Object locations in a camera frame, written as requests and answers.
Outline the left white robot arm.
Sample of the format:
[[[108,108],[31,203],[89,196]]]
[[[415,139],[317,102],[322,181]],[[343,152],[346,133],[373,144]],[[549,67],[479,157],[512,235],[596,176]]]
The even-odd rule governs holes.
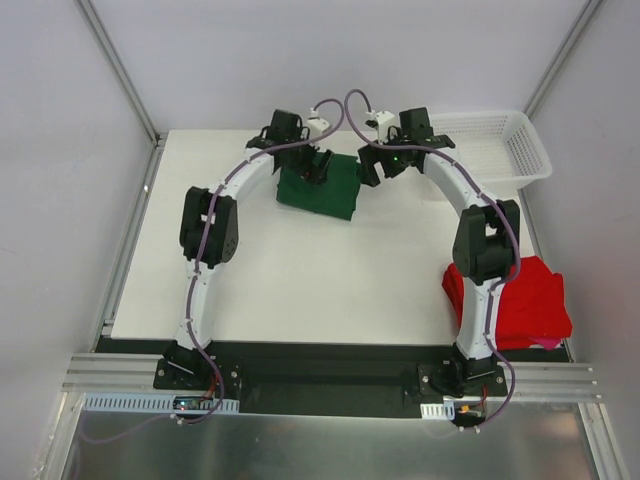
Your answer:
[[[187,390],[214,389],[220,383],[205,348],[212,340],[214,283],[239,245],[239,203],[257,183],[284,166],[311,184],[324,182],[332,153],[323,153],[320,161],[315,157],[319,142],[333,131],[332,124],[320,117],[318,106],[311,108],[307,119],[277,109],[270,124],[247,142],[241,161],[224,179],[215,186],[189,188],[179,232],[188,280],[185,313],[163,354],[158,382]]]

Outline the green t shirt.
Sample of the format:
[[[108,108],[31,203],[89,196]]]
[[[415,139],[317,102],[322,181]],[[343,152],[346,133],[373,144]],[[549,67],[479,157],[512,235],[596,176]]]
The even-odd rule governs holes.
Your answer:
[[[355,156],[334,154],[326,181],[313,185],[290,168],[280,170],[276,200],[306,212],[350,221],[360,190],[360,164]]]

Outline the white plastic basket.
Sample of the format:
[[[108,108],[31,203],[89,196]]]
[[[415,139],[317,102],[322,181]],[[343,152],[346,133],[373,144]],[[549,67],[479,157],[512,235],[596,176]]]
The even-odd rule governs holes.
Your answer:
[[[530,119],[515,110],[436,114],[434,132],[448,135],[461,164],[500,197],[551,176],[552,165]]]

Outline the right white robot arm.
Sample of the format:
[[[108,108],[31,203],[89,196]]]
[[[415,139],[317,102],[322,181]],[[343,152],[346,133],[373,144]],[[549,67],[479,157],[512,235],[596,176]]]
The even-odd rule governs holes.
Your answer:
[[[494,376],[501,294],[520,272],[520,209],[489,193],[457,157],[454,142],[435,134],[426,108],[399,115],[369,110],[366,124],[377,138],[359,149],[362,181],[375,187],[409,167],[426,175],[458,215],[452,247],[463,278],[462,320],[449,360],[430,376],[430,386],[454,397],[470,395]]]

